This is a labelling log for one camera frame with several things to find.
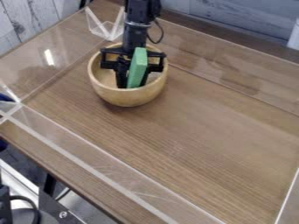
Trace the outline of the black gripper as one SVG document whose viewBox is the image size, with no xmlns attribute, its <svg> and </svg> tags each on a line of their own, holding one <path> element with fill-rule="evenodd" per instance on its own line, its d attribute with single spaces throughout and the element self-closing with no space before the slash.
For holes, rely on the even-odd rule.
<svg viewBox="0 0 299 224">
<path fill-rule="evenodd" d="M 161 73 L 165 70 L 166 60 L 166 54 L 163 52 L 155 52 L 146 47 L 143 48 L 147 50 L 149 66 L 145 71 L 145 77 L 141 82 L 141 87 L 146 85 L 149 74 L 151 72 Z M 127 71 L 131 65 L 135 49 L 137 47 L 131 52 L 127 52 L 122 45 L 110 46 L 101 49 L 101 67 L 105 69 L 111 69 L 117 72 L 117 86 L 119 88 L 127 87 Z"/>
</svg>

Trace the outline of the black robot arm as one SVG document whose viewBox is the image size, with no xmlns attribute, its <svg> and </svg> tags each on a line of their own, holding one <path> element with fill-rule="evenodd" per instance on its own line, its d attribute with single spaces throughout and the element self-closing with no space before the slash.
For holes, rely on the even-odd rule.
<svg viewBox="0 0 299 224">
<path fill-rule="evenodd" d="M 146 48 L 147 41 L 162 42 L 165 36 L 154 41 L 149 34 L 155 23 L 163 31 L 157 18 L 162 14 L 162 0 L 126 0 L 126 22 L 123 42 L 119 47 L 101 49 L 101 67 L 115 71 L 118 88 L 139 88 L 151 72 L 165 70 L 166 54 Z"/>
</svg>

